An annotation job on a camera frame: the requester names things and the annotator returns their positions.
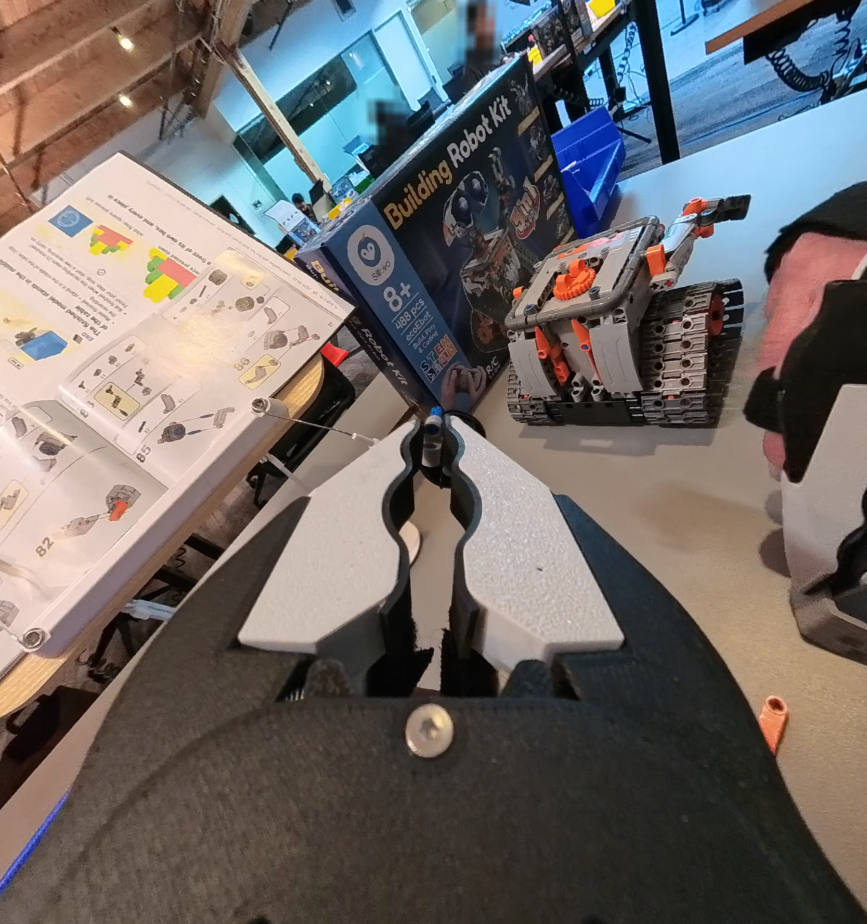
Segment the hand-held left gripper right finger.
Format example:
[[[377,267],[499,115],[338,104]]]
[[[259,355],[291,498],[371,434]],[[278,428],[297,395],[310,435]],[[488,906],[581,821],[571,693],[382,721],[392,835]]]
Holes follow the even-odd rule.
[[[618,650],[624,633],[548,487],[465,422],[446,428],[450,511],[465,530],[450,606],[458,657],[511,672]]]

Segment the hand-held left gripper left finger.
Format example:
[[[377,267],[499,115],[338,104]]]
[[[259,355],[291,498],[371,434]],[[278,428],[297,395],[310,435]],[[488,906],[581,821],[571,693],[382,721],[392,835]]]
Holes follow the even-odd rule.
[[[403,424],[308,494],[239,629],[242,646],[334,659],[348,676],[384,655],[380,607],[409,563],[383,502],[400,484],[413,494],[417,431],[417,422]]]

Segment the black toy wheel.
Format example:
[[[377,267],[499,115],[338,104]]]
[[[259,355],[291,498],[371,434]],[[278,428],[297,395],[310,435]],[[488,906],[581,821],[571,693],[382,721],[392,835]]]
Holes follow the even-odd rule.
[[[419,472],[439,490],[450,488],[450,464],[445,459],[445,419],[439,434],[425,434],[420,428]]]

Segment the small orange liftarm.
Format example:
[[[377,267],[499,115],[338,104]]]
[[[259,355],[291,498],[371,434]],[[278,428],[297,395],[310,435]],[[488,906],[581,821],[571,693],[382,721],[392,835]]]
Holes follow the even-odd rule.
[[[768,695],[763,699],[758,716],[758,725],[772,755],[776,755],[789,721],[788,703],[778,695]]]

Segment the grey orange tracked toy robot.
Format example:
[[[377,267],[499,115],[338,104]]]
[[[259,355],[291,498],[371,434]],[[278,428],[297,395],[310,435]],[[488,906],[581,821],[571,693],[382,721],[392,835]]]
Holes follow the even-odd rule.
[[[514,293],[506,408],[531,426],[716,428],[743,323],[739,280],[679,286],[697,241],[748,194],[694,198],[554,249]]]

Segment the open instruction booklet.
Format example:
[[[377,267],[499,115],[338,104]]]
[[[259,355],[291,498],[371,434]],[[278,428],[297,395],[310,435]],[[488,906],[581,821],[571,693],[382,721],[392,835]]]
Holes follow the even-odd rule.
[[[0,238],[0,682],[110,606],[350,313],[123,154]]]

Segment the blue robot kit box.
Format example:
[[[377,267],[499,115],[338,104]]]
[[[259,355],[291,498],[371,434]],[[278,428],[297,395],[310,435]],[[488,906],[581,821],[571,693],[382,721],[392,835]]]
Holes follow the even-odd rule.
[[[514,292],[572,237],[532,68],[519,55],[295,261],[353,306],[348,330],[419,415],[469,414],[508,362]]]

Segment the blue plastic bin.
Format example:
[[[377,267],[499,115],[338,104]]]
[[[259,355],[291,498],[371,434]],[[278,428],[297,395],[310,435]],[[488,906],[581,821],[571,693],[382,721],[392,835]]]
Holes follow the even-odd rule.
[[[577,238],[607,227],[614,213],[624,142],[607,109],[591,109],[551,135]]]

